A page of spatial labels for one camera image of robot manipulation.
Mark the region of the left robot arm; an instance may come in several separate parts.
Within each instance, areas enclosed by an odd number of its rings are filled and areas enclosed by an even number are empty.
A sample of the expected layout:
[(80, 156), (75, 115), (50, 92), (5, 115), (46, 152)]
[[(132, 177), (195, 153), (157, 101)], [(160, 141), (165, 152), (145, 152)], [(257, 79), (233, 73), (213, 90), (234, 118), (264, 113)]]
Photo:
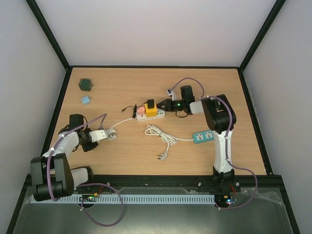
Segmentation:
[(42, 156), (31, 160), (32, 192), (36, 201), (53, 200), (71, 196), (74, 188), (94, 177), (90, 166), (71, 169), (68, 158), (79, 146), (84, 152), (98, 146), (90, 136), (87, 119), (81, 114), (71, 114), (69, 124), (58, 133), (56, 143)]

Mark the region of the dark green dragon charger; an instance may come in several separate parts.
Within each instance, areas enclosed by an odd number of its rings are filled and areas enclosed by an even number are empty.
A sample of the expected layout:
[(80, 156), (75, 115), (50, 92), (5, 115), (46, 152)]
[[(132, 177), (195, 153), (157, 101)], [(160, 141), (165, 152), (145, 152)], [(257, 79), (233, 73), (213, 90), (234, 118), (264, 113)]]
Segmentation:
[(90, 92), (93, 86), (94, 84), (89, 78), (81, 78), (78, 83), (78, 87), (81, 91)]

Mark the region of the teal power strip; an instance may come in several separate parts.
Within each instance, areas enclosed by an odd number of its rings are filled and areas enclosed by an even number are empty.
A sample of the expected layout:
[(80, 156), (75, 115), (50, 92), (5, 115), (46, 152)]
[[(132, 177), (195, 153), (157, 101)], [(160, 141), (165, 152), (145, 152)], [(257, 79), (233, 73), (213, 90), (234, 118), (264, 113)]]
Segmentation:
[(210, 142), (210, 141), (214, 141), (214, 139), (215, 138), (211, 130), (206, 130), (206, 131), (197, 132), (193, 134), (194, 144)]

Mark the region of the light blue charger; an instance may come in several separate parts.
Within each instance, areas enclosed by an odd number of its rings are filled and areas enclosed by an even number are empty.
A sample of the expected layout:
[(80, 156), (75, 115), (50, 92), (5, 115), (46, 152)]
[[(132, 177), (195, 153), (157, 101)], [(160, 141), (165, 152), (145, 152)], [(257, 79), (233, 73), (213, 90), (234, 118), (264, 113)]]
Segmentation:
[(84, 96), (81, 98), (81, 103), (83, 105), (88, 105), (91, 103), (91, 98), (89, 96)]

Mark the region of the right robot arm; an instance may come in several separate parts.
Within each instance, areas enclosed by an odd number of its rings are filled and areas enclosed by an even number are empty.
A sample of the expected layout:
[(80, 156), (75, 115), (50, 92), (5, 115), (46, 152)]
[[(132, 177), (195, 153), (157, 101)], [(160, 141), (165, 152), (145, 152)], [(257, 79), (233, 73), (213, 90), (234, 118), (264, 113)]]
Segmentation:
[(225, 190), (234, 181), (234, 167), (231, 157), (231, 138), (236, 115), (224, 94), (201, 97), (195, 100), (190, 85), (180, 87), (181, 99), (175, 99), (173, 90), (167, 90), (170, 98), (156, 104), (165, 112), (183, 111), (187, 115), (203, 113), (209, 130), (214, 136), (215, 160), (212, 185), (217, 191)]

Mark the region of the white power strip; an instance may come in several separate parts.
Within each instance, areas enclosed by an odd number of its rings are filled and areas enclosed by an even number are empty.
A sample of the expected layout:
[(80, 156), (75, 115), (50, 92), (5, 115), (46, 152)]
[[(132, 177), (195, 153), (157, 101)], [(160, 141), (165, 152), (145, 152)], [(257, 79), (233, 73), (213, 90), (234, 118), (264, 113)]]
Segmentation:
[(160, 119), (165, 117), (165, 111), (158, 109), (157, 110), (157, 115), (154, 117), (146, 117), (145, 114), (140, 115), (139, 112), (136, 112), (136, 119), (137, 121), (148, 121), (148, 120), (154, 120), (154, 119)]

